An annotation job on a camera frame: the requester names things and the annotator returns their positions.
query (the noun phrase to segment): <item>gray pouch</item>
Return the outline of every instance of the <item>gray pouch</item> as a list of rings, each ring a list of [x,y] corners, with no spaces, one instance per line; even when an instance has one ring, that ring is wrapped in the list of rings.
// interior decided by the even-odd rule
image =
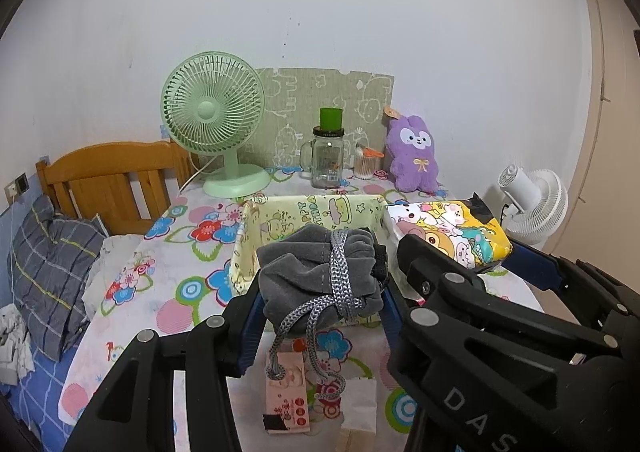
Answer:
[[[264,315],[278,328],[291,311],[319,296],[331,295],[329,256],[331,230],[319,225],[305,225],[289,237],[258,248],[260,273],[258,281],[264,298]],[[360,297],[365,307],[358,313],[372,316],[383,307],[378,281],[371,275],[376,263],[373,236],[366,230],[349,230],[344,244],[351,291]],[[292,327],[293,337],[304,336],[308,314]],[[322,311],[318,329],[340,320],[335,306]]]

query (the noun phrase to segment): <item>purple plush toy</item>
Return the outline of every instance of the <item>purple plush toy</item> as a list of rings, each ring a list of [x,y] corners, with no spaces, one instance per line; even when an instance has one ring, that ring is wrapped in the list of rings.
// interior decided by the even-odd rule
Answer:
[[[401,192],[438,190],[438,164],[434,158],[433,139],[420,116],[391,120],[386,148],[394,158],[391,174]]]

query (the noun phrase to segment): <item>fan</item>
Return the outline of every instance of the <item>fan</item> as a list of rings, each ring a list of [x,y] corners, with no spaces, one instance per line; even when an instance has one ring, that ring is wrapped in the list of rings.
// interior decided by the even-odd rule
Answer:
[[[498,185],[513,202],[502,222],[508,236],[525,244],[537,244],[560,227],[569,197],[555,172],[526,173],[512,164],[502,171]]]
[[[236,152],[260,124],[263,111],[258,73],[229,53],[210,51],[185,60],[162,90],[162,121],[172,139],[189,152],[223,154],[224,167],[207,174],[204,183],[204,191],[214,197],[247,196],[268,185],[269,174],[257,165],[238,164]]]

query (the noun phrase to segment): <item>plaid pillow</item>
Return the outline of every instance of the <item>plaid pillow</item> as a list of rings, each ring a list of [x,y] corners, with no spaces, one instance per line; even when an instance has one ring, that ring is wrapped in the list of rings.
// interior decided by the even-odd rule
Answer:
[[[103,240],[96,223],[54,212],[44,195],[14,238],[8,265],[15,303],[31,340],[51,360],[59,361],[89,323],[82,294]]]

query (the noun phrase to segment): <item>fan center hub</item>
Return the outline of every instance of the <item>fan center hub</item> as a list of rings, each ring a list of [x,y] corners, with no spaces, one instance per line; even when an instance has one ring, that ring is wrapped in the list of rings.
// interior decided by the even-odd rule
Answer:
[[[220,108],[220,104],[215,101],[213,98],[208,98],[207,100],[201,101],[197,108],[198,117],[201,120],[207,121],[211,120]]]

